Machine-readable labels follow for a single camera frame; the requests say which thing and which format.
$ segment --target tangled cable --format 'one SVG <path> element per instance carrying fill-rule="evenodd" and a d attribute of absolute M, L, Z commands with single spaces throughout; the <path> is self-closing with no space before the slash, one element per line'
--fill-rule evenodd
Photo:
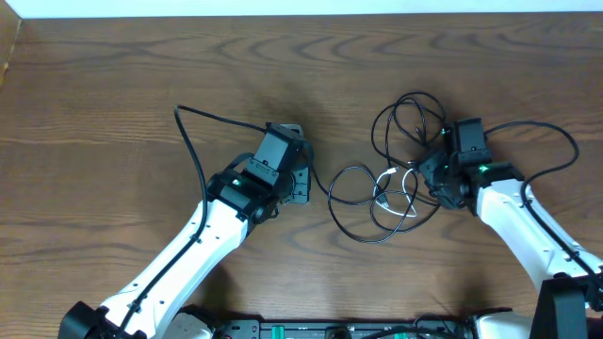
<path fill-rule="evenodd" d="M 438 106 L 438 108 L 440 110 L 440 113 L 438 114 L 438 113 L 434 112 L 433 110 L 429 109 L 428 107 L 422 105 L 417 99 L 418 97 L 421 97 L 421 96 L 426 97 L 426 98 L 430 99 L 431 101 L 433 101 L 434 103 L 436 103 L 436 105 Z M 417 137 L 412 135 L 408 130 L 406 130 L 404 127 L 402 127 L 402 125 L 399 123 L 398 108 L 400 106 L 404 106 L 404 105 L 411 105 L 411 106 L 416 107 L 416 109 L 421 117 L 422 128 L 418 128 L 418 127 L 416 128 Z M 385 152 L 382 152 L 375 143 L 375 128 L 376 128 L 376 125 L 377 125 L 377 122 L 379 121 L 379 119 L 387 111 L 389 111 L 389 116 L 387 118 L 387 125 L 385 128 L 385 145 L 384 145 Z M 440 102 L 435 97 L 433 97 L 432 95 L 430 95 L 427 92 L 415 91 L 415 92 L 410 92 L 410 93 L 402 95 L 395 103 L 387 106 L 377 115 L 377 117 L 375 118 L 375 121 L 373 122 L 371 130 L 370 130 L 370 141 L 371 141 L 371 144 L 372 144 L 373 148 L 375 149 L 375 151 L 380 156 L 385 158 L 385 160 L 387 161 L 387 167 L 388 167 L 388 169 L 382 175 L 380 175 L 379 178 L 377 178 L 377 179 L 375 178 L 373 173 L 370 171 L 370 169 L 368 169 L 365 166 L 349 166 L 349 167 L 346 167 L 346 168 L 342 169 L 341 171 L 339 171 L 336 174 L 336 176 L 333 178 L 333 180 L 331 181 L 329 188 L 326 189 L 320 182 L 316 170 L 314 169 L 314 167 L 312 167 L 312 173 L 314 174 L 318 187 L 327 196 L 327 205 L 329 207 L 329 212 L 331 213 L 331 217 L 333 217 L 333 221 L 335 222 L 337 227 L 339 227 L 339 229 L 348 237 L 350 237 L 353 240 L 356 240 L 358 242 L 361 242 L 361 243 L 368 243 L 368 244 L 382 243 L 384 241 L 387 241 L 394 234 L 408 233 L 408 232 L 411 232 L 412 230 L 416 229 L 417 227 L 423 225 L 431 217 L 433 217 L 435 212 L 437 212 L 437 210 L 439 209 L 439 207 L 440 207 L 439 203 L 430 202 L 428 200 L 425 200 L 425 199 L 417 196 L 416 193 L 418 190 L 418 178 L 416 177 L 416 173 L 409 166 L 408 162 L 403 162 L 403 161 L 393 157 L 389 152 L 389 129 L 390 129 L 392 121 L 394 121 L 394 124 L 398 127 L 398 129 L 402 132 L 403 135 L 407 136 L 409 139 L 416 142 L 418 145 L 422 146 L 426 150 L 429 150 L 433 141 L 436 140 L 437 137 L 440 135 L 441 128 L 438 128 L 437 132 L 433 136 L 428 137 L 427 121 L 425 119 L 426 113 L 429 113 L 429 114 L 433 115 L 435 118 L 437 118 L 442 126 L 446 123 L 446 110 L 444 109 L 442 104 L 440 104 Z M 402 179 L 402 191 L 386 190 L 387 187 L 389 186 L 389 183 L 391 180 L 391 174 L 398 171 L 399 167 L 402 167 L 407 170 L 406 174 L 404 175 L 404 178 Z M 365 173 L 368 176 L 368 178 L 372 181 L 373 194 L 372 194 L 371 198 L 363 200 L 363 201 L 351 202 L 351 201 L 343 200 L 341 198 L 337 198 L 335 195 L 333 195 L 333 189 L 334 189 L 335 182 L 337 181 L 337 179 L 339 179 L 339 177 L 343 173 L 345 173 L 346 171 L 349 171 L 349 170 L 360 170 L 363 173 Z M 412 177 L 415 179 L 415 188 L 413 189 L 412 193 L 408 193 L 406 191 L 406 187 L 405 187 L 406 177 L 409 176 L 408 174 L 412 174 Z M 387 178 L 385 179 L 385 184 L 383 185 L 383 187 L 381 187 L 381 186 L 379 186 L 379 182 L 380 182 L 381 178 L 384 176 L 386 176 Z M 406 199 L 408 201 L 408 207 L 406 208 L 406 210 L 404 212 L 396 212 L 396 211 L 391 210 L 388 206 L 387 198 L 386 198 L 386 196 L 388 194 L 398 194 L 398 195 L 402 195 L 402 196 L 406 197 Z M 337 217 L 333 211 L 332 201 L 342 203 L 345 205 L 350 205 L 350 206 L 357 206 L 357 205 L 363 205 L 363 204 L 370 203 L 371 220 L 377 227 L 379 227 L 381 230 L 387 232 L 387 235 L 385 235 L 381 238 L 375 239 L 375 238 L 365 238 L 365 237 L 359 236 L 357 234 L 353 234 L 348 229 L 346 229 L 346 227 L 344 227 L 337 219 Z M 429 206 L 432 206 L 433 209 L 426 217 L 424 217 L 422 220 L 418 221 L 414 225 L 407 227 L 407 228 L 402 228 L 402 224 L 404 223 L 404 221 L 407 218 L 416 218 L 417 217 L 417 212 L 414 207 L 415 201 L 422 202 Z M 391 228 L 385 227 L 375 218 L 375 214 L 374 214 L 375 205 L 378 205 L 381 208 L 385 209 L 386 211 L 400 217 L 400 221 L 398 222 L 398 224 L 396 225 L 395 228 L 391 229 Z"/>

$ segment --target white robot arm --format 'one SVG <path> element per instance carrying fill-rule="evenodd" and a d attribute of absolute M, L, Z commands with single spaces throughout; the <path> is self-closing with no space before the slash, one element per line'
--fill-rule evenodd
<path fill-rule="evenodd" d="M 177 112 L 176 108 L 176 121 L 181 127 Z M 58 338 L 164 337 L 184 302 L 207 273 L 236 249 L 256 225 L 276 218 L 277 204 L 308 202 L 312 149 L 303 139 L 300 126 L 287 126 L 272 124 L 267 130 L 262 129 L 266 135 L 257 153 L 242 154 L 224 171 L 212 176 L 204 192 L 207 201 L 199 203 L 187 225 L 168 247 L 97 310 L 81 301 L 76 303 L 63 317 Z M 197 160 L 182 128 L 181 132 L 193 160 Z M 245 169 L 237 172 L 235 167 L 244 160 L 247 160 Z M 182 334 L 177 333 L 178 321 L 175 325 L 169 337 Z M 200 337 L 210 335 L 206 326 L 197 327 L 196 331 L 200 331 L 197 333 Z"/>
<path fill-rule="evenodd" d="M 533 321 L 513 313 L 480 317 L 480 338 L 586 338 L 585 306 L 603 310 L 603 262 L 576 242 L 536 200 L 529 182 L 542 173 L 571 165 L 578 145 L 559 127 L 575 156 L 568 164 L 547 169 L 525 181 L 513 165 L 492 163 L 481 119 L 456 121 L 443 130 L 444 147 L 416 162 L 430 194 L 447 209 L 467 207 L 492 227 L 528 272 L 539 301 Z"/>
<path fill-rule="evenodd" d="M 168 247 L 117 295 L 101 304 L 101 307 L 108 309 L 106 320 L 113 324 L 122 323 L 132 300 L 190 240 L 201 221 L 202 212 L 203 204 L 199 203 L 192 218 Z M 245 239 L 248 220 L 241 221 L 236 213 L 234 208 L 218 200 L 208 204 L 207 222 L 199 241 L 186 251 L 147 294 L 147 298 L 129 320 L 126 333 L 133 335 L 136 331 L 142 331 L 149 339 L 163 337 L 171 320 L 207 273 Z"/>

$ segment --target wood grain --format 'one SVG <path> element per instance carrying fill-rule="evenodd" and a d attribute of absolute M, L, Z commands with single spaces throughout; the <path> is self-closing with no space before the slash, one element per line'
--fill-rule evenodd
<path fill-rule="evenodd" d="M 603 15 L 587 13 L 27 21 L 0 92 L 0 336 L 56 336 L 76 301 L 98 305 L 178 233 L 201 196 L 175 104 L 300 123 L 324 182 L 353 163 L 385 168 L 370 125 L 410 90 L 435 95 L 451 120 L 554 122 L 581 158 L 534 189 L 603 254 L 601 27 Z M 400 117 L 418 124 L 410 110 Z M 207 175 L 260 142 L 215 121 L 185 124 Z M 534 128 L 491 144 L 525 174 L 571 155 L 562 137 Z M 420 155 L 397 133 L 392 149 Z M 344 180 L 337 194 L 370 190 L 360 174 Z M 336 213 L 375 234 L 367 208 Z M 264 318 L 400 318 L 494 306 L 530 314 L 535 300 L 504 243 L 466 211 L 362 245 L 336 228 L 315 188 L 310 203 L 259 226 L 190 302 Z"/>

